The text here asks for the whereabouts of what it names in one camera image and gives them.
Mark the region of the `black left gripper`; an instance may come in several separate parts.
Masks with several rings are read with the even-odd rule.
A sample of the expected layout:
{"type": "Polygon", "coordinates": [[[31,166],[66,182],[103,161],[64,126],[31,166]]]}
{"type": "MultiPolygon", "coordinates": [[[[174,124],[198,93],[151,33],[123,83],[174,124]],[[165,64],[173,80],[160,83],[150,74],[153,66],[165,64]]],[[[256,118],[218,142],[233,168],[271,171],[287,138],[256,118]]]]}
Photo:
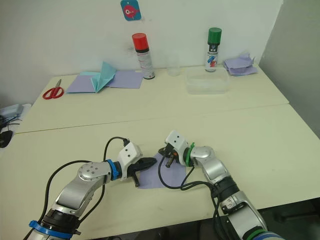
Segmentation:
{"type": "Polygon", "coordinates": [[[143,157],[138,160],[136,163],[131,164],[127,168],[127,177],[132,178],[135,187],[140,186],[140,182],[137,177],[137,172],[144,171],[151,168],[155,163],[157,163],[157,159],[154,157],[143,157]]]}

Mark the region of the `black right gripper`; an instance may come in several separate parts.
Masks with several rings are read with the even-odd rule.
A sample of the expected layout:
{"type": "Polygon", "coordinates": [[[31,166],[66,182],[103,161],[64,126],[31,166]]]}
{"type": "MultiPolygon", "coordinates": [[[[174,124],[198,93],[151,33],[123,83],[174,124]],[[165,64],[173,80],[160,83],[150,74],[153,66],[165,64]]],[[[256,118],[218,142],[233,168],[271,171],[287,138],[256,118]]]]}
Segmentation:
{"type": "Polygon", "coordinates": [[[174,162],[179,163],[178,153],[174,150],[174,147],[170,143],[168,143],[165,147],[160,148],[158,153],[161,154],[163,158],[168,158],[168,161],[165,164],[167,168],[170,168],[174,162]]]}

